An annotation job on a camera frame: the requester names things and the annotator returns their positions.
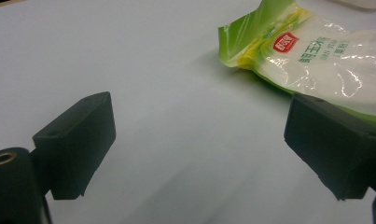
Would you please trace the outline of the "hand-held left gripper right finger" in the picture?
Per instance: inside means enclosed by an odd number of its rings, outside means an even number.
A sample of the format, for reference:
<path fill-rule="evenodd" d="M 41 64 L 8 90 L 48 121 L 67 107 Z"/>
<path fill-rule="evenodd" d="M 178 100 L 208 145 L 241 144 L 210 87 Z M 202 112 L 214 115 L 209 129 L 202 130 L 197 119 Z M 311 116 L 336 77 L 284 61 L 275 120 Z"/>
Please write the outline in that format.
<path fill-rule="evenodd" d="M 376 191 L 376 128 L 309 95 L 292 97 L 284 138 L 339 200 Z"/>

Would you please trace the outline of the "green and white starch bag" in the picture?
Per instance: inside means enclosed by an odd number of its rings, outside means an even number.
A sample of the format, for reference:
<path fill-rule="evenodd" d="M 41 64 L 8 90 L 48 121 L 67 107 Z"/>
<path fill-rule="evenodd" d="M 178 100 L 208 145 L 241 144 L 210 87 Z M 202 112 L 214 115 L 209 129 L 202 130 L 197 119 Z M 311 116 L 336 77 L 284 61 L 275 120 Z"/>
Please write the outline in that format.
<path fill-rule="evenodd" d="M 376 30 L 348 31 L 295 0 L 262 0 L 218 29 L 219 60 L 376 126 Z"/>

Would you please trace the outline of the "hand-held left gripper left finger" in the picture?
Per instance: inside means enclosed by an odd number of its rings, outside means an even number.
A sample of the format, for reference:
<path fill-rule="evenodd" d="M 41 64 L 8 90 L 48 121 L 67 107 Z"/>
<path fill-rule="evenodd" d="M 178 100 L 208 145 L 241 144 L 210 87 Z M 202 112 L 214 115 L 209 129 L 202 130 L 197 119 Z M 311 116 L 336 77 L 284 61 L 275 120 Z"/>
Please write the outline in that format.
<path fill-rule="evenodd" d="M 84 194 L 115 139 L 111 94 L 105 91 L 79 100 L 33 137 L 41 192 L 51 193 L 55 200 Z"/>

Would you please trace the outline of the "white object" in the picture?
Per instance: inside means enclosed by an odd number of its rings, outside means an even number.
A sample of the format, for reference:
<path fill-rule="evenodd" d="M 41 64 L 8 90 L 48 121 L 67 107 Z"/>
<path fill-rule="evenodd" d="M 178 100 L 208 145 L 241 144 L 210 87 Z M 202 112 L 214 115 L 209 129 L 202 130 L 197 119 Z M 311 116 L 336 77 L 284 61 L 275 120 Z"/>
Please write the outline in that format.
<path fill-rule="evenodd" d="M 376 0 L 331 0 L 343 6 L 356 8 L 364 11 L 375 11 Z"/>

